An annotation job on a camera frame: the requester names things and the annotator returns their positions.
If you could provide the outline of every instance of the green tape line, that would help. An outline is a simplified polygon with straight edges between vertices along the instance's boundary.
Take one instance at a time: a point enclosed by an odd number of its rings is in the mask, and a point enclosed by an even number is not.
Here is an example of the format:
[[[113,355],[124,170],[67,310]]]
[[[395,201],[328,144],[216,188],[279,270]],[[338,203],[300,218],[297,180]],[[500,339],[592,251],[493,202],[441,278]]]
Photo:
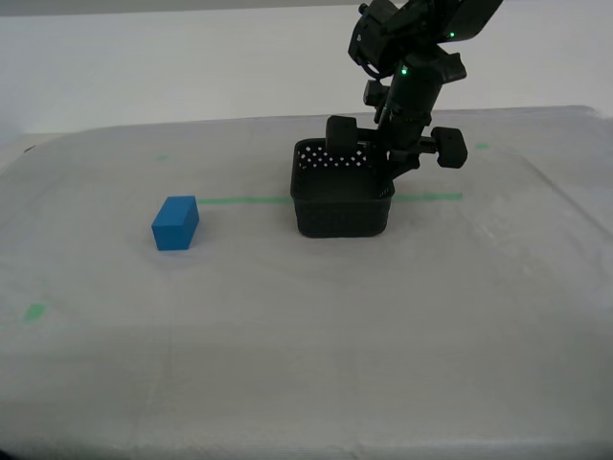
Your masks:
[[[231,198],[199,198],[198,204],[288,204],[292,203],[289,196],[233,196]]]
[[[462,194],[395,195],[392,201],[460,201]]]
[[[462,194],[395,195],[392,201],[460,201]],[[199,198],[198,204],[291,204],[289,196],[232,196],[229,198]]]
[[[46,305],[31,304],[28,310],[26,311],[26,314],[24,315],[23,319],[24,321],[28,321],[28,322],[35,321],[39,319],[43,314],[45,314],[46,310],[47,310]]]

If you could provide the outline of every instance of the blue block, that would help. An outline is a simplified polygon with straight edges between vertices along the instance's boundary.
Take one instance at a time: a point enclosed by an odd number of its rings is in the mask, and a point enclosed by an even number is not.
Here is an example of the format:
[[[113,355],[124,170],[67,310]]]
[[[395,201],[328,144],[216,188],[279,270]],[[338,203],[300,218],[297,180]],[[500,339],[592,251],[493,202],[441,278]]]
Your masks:
[[[169,196],[151,229],[160,251],[185,251],[200,221],[195,196]]]

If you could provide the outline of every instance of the white table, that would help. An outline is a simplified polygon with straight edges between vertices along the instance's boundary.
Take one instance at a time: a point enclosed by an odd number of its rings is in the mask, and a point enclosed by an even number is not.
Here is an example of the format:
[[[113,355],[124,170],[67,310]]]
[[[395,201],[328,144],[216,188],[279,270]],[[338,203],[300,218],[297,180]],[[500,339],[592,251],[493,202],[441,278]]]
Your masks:
[[[0,447],[613,456],[611,121],[576,107],[439,113],[469,161],[446,171],[424,156],[376,238],[306,239],[284,200],[212,201],[288,196],[294,143],[324,125],[99,129],[4,169]],[[159,253],[150,225],[185,194],[201,202],[193,247]]]

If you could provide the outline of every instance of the black knob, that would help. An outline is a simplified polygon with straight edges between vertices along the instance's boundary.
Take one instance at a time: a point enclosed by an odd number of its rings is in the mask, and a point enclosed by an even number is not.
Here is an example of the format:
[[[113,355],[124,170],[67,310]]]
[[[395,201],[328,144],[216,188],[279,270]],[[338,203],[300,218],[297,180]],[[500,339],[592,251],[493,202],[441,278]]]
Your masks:
[[[389,90],[390,87],[381,84],[380,81],[369,80],[364,91],[364,104],[369,107],[379,107],[387,98]]]

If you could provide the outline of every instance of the black mesh basket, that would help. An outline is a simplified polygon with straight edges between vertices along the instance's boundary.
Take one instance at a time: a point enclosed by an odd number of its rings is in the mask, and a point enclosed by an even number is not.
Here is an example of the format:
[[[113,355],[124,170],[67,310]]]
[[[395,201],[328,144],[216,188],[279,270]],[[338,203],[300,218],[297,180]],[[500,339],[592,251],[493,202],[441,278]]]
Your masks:
[[[377,174],[366,146],[333,157],[326,139],[296,144],[291,175],[298,230],[307,237],[371,237],[385,230],[394,184]]]

